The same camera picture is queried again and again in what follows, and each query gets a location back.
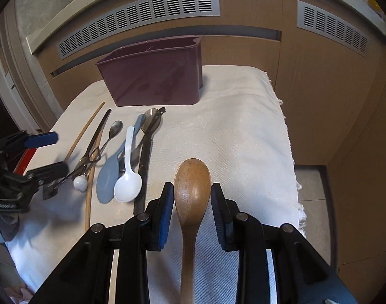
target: tongs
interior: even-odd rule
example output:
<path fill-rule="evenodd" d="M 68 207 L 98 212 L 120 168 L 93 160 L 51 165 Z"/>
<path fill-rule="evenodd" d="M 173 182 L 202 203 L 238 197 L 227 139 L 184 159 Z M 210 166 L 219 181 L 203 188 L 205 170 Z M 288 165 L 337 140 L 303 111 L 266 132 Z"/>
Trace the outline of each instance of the tongs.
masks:
<path fill-rule="evenodd" d="M 92 140 L 90 141 L 89 146 L 86 149 L 85 154 L 81 157 L 75 169 L 71 173 L 69 173 L 66 177 L 62 178 L 60 181 L 54 181 L 43 187 L 44 200 L 55 196 L 58 193 L 58 187 L 69 178 L 74 179 L 79 175 L 87 174 L 91 166 L 101 159 L 100 148 L 96 147 L 93 149 L 93 147 L 96 143 L 97 136 L 100 133 L 101 129 L 103 128 L 105 122 L 107 121 L 107 118 L 109 117 L 110 113 L 111 113 L 111 108 L 107 110 L 107 112 L 101 119 L 99 125 L 97 126 L 96 131 L 94 132 Z"/>

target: chopstick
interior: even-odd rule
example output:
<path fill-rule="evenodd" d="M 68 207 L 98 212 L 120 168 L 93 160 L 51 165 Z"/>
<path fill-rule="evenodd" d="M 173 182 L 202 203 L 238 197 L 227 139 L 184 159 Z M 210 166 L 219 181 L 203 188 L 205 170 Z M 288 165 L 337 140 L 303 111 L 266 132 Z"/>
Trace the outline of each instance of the chopstick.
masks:
<path fill-rule="evenodd" d="M 67 156 L 65 157 L 64 161 L 67 162 L 69 160 L 69 157 L 73 153 L 73 150 L 75 149 L 76 145 L 79 143 L 80 139 L 82 138 L 83 134 L 85 133 L 86 129 L 90 126 L 93 119 L 97 116 L 97 113 L 101 110 L 105 102 L 101 103 L 100 106 L 97 108 L 97 110 L 93 113 L 93 115 L 90 117 L 89 121 L 86 122 L 83 129 L 80 131 L 79 135 L 77 136 L 76 140 L 73 142 L 72 147 L 69 149 Z"/>
<path fill-rule="evenodd" d="M 101 137 L 103 135 L 103 129 L 104 129 L 104 125 L 101 127 L 101 130 L 97 135 L 96 141 L 94 142 L 94 145 L 93 145 L 93 149 L 97 148 L 100 145 Z M 97 154 L 98 154 L 97 152 L 94 152 L 92 159 L 94 159 Z M 86 190 L 86 207 L 85 207 L 85 232 L 90 228 L 90 210 L 92 208 L 93 178 L 94 178 L 95 168 L 96 168 L 96 164 L 93 164 L 89 170 L 89 175 L 88 175 L 88 187 Z"/>

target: screw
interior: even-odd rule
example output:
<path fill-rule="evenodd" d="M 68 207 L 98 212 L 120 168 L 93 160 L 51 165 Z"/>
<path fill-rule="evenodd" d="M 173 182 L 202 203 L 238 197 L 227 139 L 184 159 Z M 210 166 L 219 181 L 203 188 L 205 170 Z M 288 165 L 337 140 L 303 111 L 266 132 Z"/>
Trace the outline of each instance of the screw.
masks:
<path fill-rule="evenodd" d="M 285 223 L 281 226 L 284 232 L 286 233 L 292 233 L 294 231 L 294 227 L 291 224 Z"/>
<path fill-rule="evenodd" d="M 103 224 L 93 224 L 91 229 L 93 233 L 99 233 L 101 230 L 103 230 Z"/>
<path fill-rule="evenodd" d="M 147 214 L 146 212 L 142 212 L 142 213 L 138 214 L 137 219 L 140 222 L 145 222 L 146 220 L 149 219 L 149 214 Z"/>
<path fill-rule="evenodd" d="M 243 222 L 249 218 L 249 216 L 244 212 L 239 212 L 238 214 L 235 215 L 235 217 Z"/>

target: gray tile floor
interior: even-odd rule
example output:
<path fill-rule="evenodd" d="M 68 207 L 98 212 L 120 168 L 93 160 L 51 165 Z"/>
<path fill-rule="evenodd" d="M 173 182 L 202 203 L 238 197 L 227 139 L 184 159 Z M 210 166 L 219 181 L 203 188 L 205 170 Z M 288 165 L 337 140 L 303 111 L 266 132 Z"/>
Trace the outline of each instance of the gray tile floor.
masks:
<path fill-rule="evenodd" d="M 331 263 L 331 234 L 327 202 L 321 175 L 314 167 L 295 168 L 297 181 L 302 189 L 298 192 L 298 200 L 307 214 L 306 238 L 318 253 Z"/>

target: white ceramic knob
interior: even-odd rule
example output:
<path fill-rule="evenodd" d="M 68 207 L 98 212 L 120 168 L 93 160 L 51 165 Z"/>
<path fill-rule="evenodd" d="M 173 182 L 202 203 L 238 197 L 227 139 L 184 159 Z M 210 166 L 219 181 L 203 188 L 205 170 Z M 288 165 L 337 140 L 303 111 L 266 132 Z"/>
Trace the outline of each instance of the white ceramic knob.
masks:
<path fill-rule="evenodd" d="M 86 176 L 80 175 L 75 177 L 75 179 L 73 180 L 73 187 L 79 192 L 86 192 L 86 189 L 88 188 L 88 180 Z"/>

